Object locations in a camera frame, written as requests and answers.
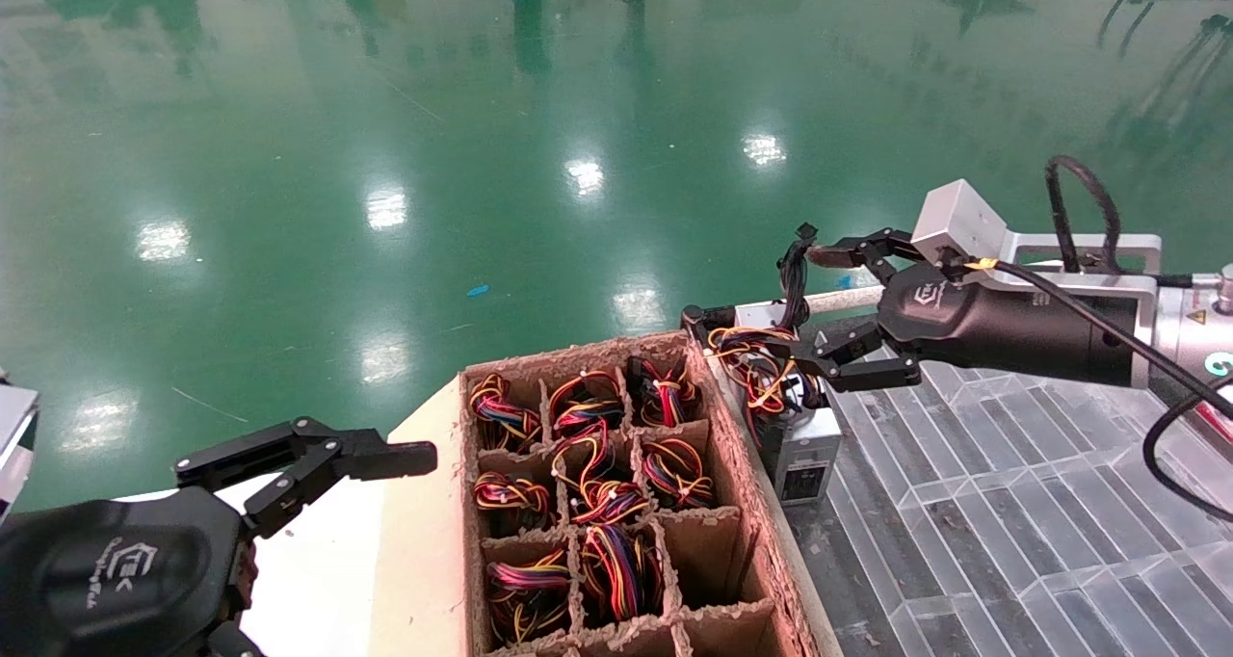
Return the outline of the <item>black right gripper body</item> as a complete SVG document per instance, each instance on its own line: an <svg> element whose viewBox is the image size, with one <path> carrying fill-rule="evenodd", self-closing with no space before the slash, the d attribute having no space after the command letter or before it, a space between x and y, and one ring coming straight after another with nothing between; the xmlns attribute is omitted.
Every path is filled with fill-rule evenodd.
<svg viewBox="0 0 1233 657"><path fill-rule="evenodd" d="M890 279L878 302L887 341L922 361L1110 386L1145 386L1149 364L1043 291L958 285L920 263Z"/></svg>

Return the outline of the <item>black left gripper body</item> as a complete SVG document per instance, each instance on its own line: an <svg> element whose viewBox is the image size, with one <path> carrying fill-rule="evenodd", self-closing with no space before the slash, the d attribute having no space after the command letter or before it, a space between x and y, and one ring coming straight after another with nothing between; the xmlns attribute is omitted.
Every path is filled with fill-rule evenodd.
<svg viewBox="0 0 1233 657"><path fill-rule="evenodd" d="M240 513L199 487L7 516L5 656L208 656L256 574Z"/></svg>

